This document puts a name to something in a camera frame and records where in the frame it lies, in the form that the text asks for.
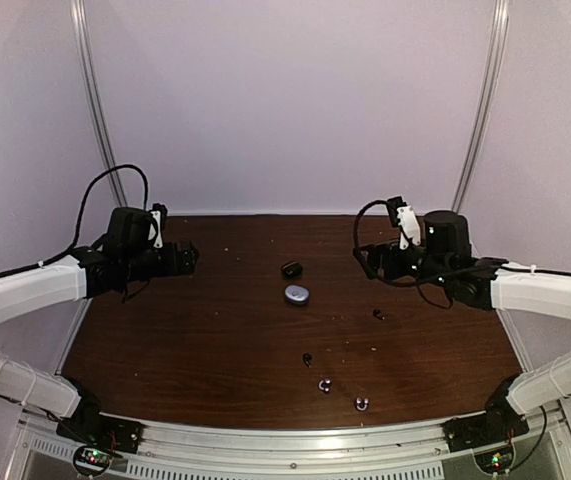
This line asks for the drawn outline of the purple earbud charging case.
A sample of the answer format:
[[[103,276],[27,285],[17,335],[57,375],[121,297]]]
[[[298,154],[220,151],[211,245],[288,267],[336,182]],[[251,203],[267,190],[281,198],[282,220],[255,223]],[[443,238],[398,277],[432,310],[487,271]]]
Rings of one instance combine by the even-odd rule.
[[[288,285],[284,289],[284,299],[292,305],[306,305],[310,297],[310,291],[300,285]]]

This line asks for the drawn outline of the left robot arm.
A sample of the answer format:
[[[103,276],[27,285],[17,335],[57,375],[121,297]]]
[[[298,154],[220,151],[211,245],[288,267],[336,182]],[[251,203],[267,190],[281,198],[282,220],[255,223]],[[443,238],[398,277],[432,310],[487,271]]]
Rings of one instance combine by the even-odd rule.
[[[0,272],[0,325],[66,302],[116,292],[133,296],[133,282],[190,276],[199,252],[190,241],[164,240],[167,210],[118,207],[106,232],[90,246],[72,244],[44,261]],[[0,397],[35,407],[88,444],[109,433],[97,397],[79,382],[0,357]]]

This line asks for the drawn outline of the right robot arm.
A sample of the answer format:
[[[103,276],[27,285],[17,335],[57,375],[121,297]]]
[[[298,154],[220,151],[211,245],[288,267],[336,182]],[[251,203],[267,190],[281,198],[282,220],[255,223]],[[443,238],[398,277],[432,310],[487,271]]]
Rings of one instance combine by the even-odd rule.
[[[523,266],[472,254],[467,219],[451,210],[417,218],[400,198],[384,202],[395,241],[364,245],[352,230],[353,255],[366,276],[395,288],[441,288],[452,307],[524,311],[571,321],[571,272]],[[571,351],[529,372],[504,380],[488,399],[477,430],[495,442],[521,417],[571,396]]]

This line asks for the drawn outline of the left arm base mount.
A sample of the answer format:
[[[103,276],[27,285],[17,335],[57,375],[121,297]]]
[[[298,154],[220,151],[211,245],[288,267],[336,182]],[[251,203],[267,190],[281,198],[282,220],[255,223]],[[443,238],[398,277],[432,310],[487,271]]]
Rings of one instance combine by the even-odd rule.
[[[101,415],[93,433],[73,425],[70,419],[56,420],[56,434],[73,440],[71,464],[84,477],[97,477],[110,471],[124,472],[127,455],[138,453],[143,425],[140,422]]]

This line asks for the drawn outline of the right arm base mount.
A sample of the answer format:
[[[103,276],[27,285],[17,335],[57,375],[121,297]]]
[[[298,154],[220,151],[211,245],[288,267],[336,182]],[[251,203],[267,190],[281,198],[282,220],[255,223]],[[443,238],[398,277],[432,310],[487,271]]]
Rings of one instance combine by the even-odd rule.
[[[522,417],[506,426],[482,413],[450,419],[442,424],[444,438],[451,453],[470,450],[476,466],[484,474],[506,474],[516,464],[514,440],[529,432]]]

